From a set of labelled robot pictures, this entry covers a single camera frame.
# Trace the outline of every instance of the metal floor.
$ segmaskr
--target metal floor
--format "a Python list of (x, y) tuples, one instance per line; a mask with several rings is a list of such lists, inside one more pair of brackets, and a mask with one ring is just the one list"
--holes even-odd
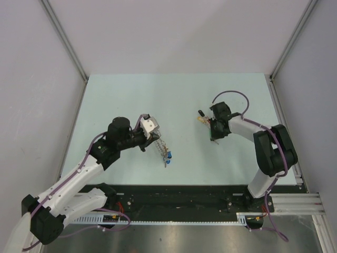
[[(290, 242), (282, 241), (274, 232), (249, 233), (241, 226), (133, 225), (120, 232), (86, 230), (70, 238), (54, 241), (44, 247), (43, 253), (322, 252), (311, 216), (279, 216), (274, 217), (274, 220)], [(270, 226), (268, 219), (264, 226)], [(70, 225), (63, 234), (83, 227)]]

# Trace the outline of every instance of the wall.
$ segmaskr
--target wall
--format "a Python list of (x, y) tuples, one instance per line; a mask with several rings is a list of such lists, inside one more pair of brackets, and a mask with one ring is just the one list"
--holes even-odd
[(38, 1), (0, 3), (0, 252), (55, 182), (84, 87)]
[(305, 180), (319, 192), (337, 234), (337, 1), (320, 1), (288, 60), (276, 90)]
[(309, 0), (51, 0), (88, 74), (270, 74)]

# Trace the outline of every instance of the white table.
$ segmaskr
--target white table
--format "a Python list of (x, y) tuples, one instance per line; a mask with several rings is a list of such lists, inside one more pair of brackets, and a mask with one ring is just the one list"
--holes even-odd
[[(122, 151), (102, 175), (90, 183), (109, 184), (248, 184), (258, 166), (254, 144), (230, 134), (217, 145), (199, 122), (198, 110), (211, 116), (213, 98), (225, 90), (245, 93), (251, 102), (246, 117), (267, 125), (278, 124), (265, 77), (253, 74), (136, 74), (90, 76), (62, 174), (77, 165), (89, 143), (107, 130), (117, 116), (131, 121), (142, 113), (154, 116), (162, 138), (172, 151), (171, 164), (164, 168), (154, 145), (143, 153), (139, 148)], [(242, 112), (245, 99), (225, 94), (232, 112)], [(278, 184), (296, 184), (293, 171)]]

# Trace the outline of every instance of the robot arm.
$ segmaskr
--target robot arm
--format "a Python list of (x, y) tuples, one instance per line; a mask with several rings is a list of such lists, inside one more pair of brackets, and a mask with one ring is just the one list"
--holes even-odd
[(147, 146), (159, 139), (155, 133), (158, 128), (156, 120), (148, 114), (140, 117), (133, 130), (127, 118), (115, 118), (107, 132), (92, 142), (82, 163), (37, 198), (28, 195), (23, 199), (22, 213), (32, 215), (31, 232), (42, 244), (49, 244), (72, 220), (103, 207), (107, 201), (107, 191), (103, 188), (94, 188), (80, 196), (76, 194), (119, 159), (122, 150), (139, 146), (144, 152)]
[[(249, 199), (263, 197), (275, 178), (284, 173), (284, 163), (269, 131), (245, 120), (239, 113), (232, 113), (224, 102), (211, 107), (214, 117), (210, 119), (211, 140), (222, 139), (236, 133), (254, 142), (259, 170), (248, 185)], [(276, 136), (286, 159), (287, 167), (297, 163), (298, 157), (289, 134), (283, 125), (268, 127)]]

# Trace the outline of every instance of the metal beam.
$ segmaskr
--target metal beam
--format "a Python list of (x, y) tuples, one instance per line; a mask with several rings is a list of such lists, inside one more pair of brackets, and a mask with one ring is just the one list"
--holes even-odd
[(58, 20), (55, 11), (53, 10), (49, 0), (39, 0), (42, 8), (45, 10), (53, 28), (55, 29), (57, 35), (59, 36), (62, 44), (64, 45), (69, 57), (71, 58), (72, 62), (75, 64), (75, 67), (77, 68), (80, 76), (82, 77), (83, 81), (87, 83), (88, 76), (85, 73), (81, 62), (79, 61), (66, 33), (64, 32), (62, 25), (60, 24), (60, 21)]
[(314, 8), (316, 7), (319, 0), (310, 0), (308, 3), (304, 13), (302, 14), (300, 21), (298, 22), (294, 32), (292, 33), (287, 45), (285, 46), (285, 49), (283, 50), (279, 60), (277, 61), (276, 66), (274, 67), (270, 77), (271, 80), (274, 80), (277, 76), (277, 73), (279, 72), (280, 68), (282, 67), (283, 63), (285, 62), (290, 50), (294, 46), (295, 42), (297, 41), (299, 35), (301, 34), (304, 26), (306, 25), (307, 21), (309, 20), (309, 17), (311, 16)]

